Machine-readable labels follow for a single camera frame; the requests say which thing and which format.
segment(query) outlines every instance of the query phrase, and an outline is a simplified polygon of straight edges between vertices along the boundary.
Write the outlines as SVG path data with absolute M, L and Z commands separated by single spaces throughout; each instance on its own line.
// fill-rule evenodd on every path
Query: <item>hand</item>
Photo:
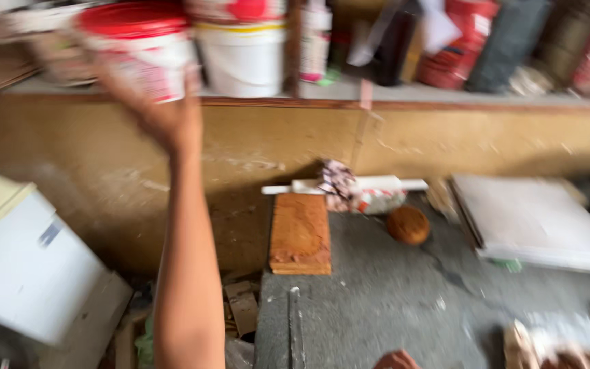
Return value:
M 135 92 L 101 60 L 95 62 L 95 71 L 99 82 L 136 117 L 138 127 L 154 138 L 168 155 L 201 154 L 202 112 L 197 96 L 201 83 L 197 67 L 184 68 L 185 97 L 163 104 Z
M 404 350 L 393 351 L 381 357 L 373 369 L 420 369 Z

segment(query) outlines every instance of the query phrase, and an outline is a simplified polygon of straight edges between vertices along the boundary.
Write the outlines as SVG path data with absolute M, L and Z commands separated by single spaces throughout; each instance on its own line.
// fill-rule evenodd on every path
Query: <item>red lid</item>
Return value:
M 77 23 L 88 33 L 115 38 L 161 36 L 187 26 L 182 7 L 162 1 L 96 6 L 81 12 Z

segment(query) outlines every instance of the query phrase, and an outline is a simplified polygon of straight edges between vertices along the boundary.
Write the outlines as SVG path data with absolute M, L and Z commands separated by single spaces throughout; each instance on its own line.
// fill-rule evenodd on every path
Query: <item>orange wooden block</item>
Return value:
M 322 195 L 279 194 L 270 241 L 275 274 L 331 274 L 327 208 Z

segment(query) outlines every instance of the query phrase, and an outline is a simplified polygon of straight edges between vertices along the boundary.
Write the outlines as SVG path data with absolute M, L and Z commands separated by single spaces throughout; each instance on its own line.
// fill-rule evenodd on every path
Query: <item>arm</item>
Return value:
M 170 157 L 169 220 L 154 308 L 157 369 L 224 369 L 222 286 L 202 187 L 202 116 L 197 72 L 186 97 L 157 105 L 98 67 L 100 80 Z

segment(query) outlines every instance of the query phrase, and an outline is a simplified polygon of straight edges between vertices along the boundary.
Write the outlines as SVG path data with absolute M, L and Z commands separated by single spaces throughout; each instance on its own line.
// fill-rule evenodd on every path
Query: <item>white rolling pin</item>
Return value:
M 293 192 L 296 194 L 324 195 L 325 192 L 318 189 L 318 182 L 317 179 L 296 179 L 291 182 L 290 186 L 261 187 L 261 193 L 264 195 L 276 195 Z M 371 177 L 357 177 L 355 189 L 357 191 L 367 189 L 425 191 L 429 189 L 429 186 L 422 179 L 399 179 L 395 175 L 376 175 Z

